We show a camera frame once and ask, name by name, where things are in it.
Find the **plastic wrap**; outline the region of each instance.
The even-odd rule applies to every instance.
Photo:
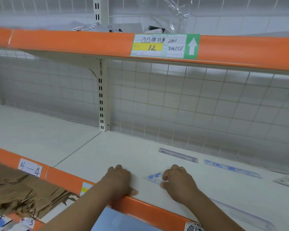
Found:
[[[178,0],[137,0],[139,9],[150,25],[165,28],[165,33],[184,33],[193,1],[178,5]]]

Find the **white arrow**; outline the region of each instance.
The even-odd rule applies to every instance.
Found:
[[[198,46],[196,41],[195,41],[195,38],[193,38],[191,40],[191,42],[188,44],[188,46],[189,46],[189,55],[194,55],[195,47]]]

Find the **finger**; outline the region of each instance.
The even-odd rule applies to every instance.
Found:
[[[114,168],[113,167],[109,167],[109,169],[107,170],[107,172],[113,170]]]
[[[128,187],[127,188],[127,192],[126,192],[126,195],[128,196],[135,196],[135,195],[138,195],[138,190],[135,190],[134,188],[132,187]]]
[[[173,166],[171,166],[170,169],[176,169],[176,168],[179,168],[179,166],[177,166],[176,164],[174,164]]]
[[[169,169],[166,169],[165,172],[163,173],[162,179],[164,181],[168,180],[168,173],[169,173]]]
[[[162,187],[166,191],[168,191],[168,186],[169,186],[169,182],[164,181],[160,184],[160,187]]]

